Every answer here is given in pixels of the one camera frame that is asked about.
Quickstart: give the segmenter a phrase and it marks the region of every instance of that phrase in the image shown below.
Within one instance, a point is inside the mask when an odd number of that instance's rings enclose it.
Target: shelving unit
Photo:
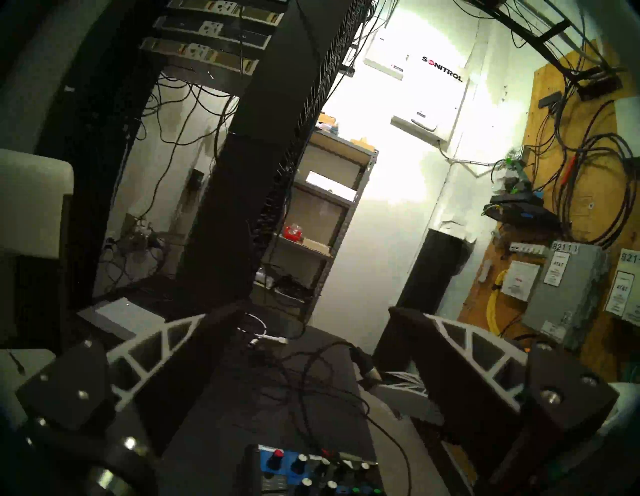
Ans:
[[[313,246],[276,233],[263,262],[276,266],[280,272],[290,274],[312,289],[313,297],[303,301],[286,295],[277,287],[266,289],[263,284],[254,282],[254,303],[279,308],[304,322],[309,320],[377,157],[377,151],[372,152],[329,132],[316,129],[311,134],[293,182],[291,207],[284,225],[298,224],[303,238],[312,240]],[[306,178],[310,172],[352,189],[355,192],[353,201],[308,182]]]

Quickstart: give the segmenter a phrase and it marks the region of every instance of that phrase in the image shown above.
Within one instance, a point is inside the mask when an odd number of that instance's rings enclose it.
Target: black speaker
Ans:
[[[451,278],[470,254],[464,240],[429,229],[396,306],[434,314]],[[394,330],[392,320],[380,337],[373,360],[382,371],[403,371],[411,360],[409,346]]]

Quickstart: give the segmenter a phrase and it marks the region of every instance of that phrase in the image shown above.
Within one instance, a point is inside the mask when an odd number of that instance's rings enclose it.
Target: blue panel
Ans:
[[[298,459],[298,452],[295,451],[284,451],[284,457],[282,457],[282,464],[280,465],[280,470],[274,472],[270,468],[267,467],[267,461],[273,455],[273,451],[265,451],[260,450],[260,469],[263,472],[269,472],[271,474],[281,474],[283,476],[287,476],[287,484],[292,486],[297,486],[302,482],[302,479],[305,477],[309,477],[310,472],[304,471],[304,473],[298,475],[294,472],[291,472],[291,464]]]

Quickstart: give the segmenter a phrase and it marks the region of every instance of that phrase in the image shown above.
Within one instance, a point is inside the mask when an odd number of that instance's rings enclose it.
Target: cable bundle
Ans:
[[[566,104],[566,99],[561,102],[564,106]],[[608,100],[604,102],[598,111],[593,115],[589,126],[587,127],[587,131],[584,133],[584,137],[582,139],[582,143],[578,148],[567,147],[560,137],[560,133],[557,130],[559,127],[560,117],[562,112],[558,112],[556,115],[556,122],[558,126],[556,127],[556,139],[560,146],[563,148],[564,160],[563,165],[561,166],[561,170],[566,165],[566,171],[560,183],[560,188],[557,192],[557,195],[554,197],[554,203],[556,205],[556,211],[558,212],[558,216],[560,217],[562,223],[562,229],[565,238],[570,241],[580,241],[582,243],[587,244],[597,244],[602,248],[606,249],[611,247],[611,245],[617,240],[618,236],[622,232],[631,212],[633,210],[634,204],[636,202],[636,191],[637,191],[637,175],[636,175],[636,167],[633,164],[633,152],[627,142],[617,133],[615,132],[605,132],[600,134],[594,134],[589,136],[589,132],[593,124],[596,121],[598,115],[608,106],[613,103],[613,100]],[[608,146],[603,146],[601,142],[603,140],[609,140],[613,142],[615,148],[611,148]],[[568,152],[575,152],[575,155],[568,160]],[[571,204],[573,200],[573,193],[575,191],[575,185],[578,181],[580,170],[582,167],[586,166],[588,163],[588,159],[590,158],[590,154],[593,152],[603,152],[607,155],[613,155],[620,161],[625,175],[627,176],[627,183],[625,185],[625,194],[620,205],[620,209],[614,219],[614,221],[609,225],[609,227],[598,237],[590,240],[578,240],[574,238],[572,234],[572,226],[570,220],[570,211]]]

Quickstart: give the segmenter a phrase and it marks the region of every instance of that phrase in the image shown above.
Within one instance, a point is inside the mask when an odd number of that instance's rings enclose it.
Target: number label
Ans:
[[[566,243],[565,241],[554,241],[551,244],[551,249],[555,252],[566,252],[566,253],[578,253],[580,248],[579,243]]]
[[[640,252],[635,252],[634,250],[622,250],[620,253],[620,262],[628,262],[631,264],[640,263]]]

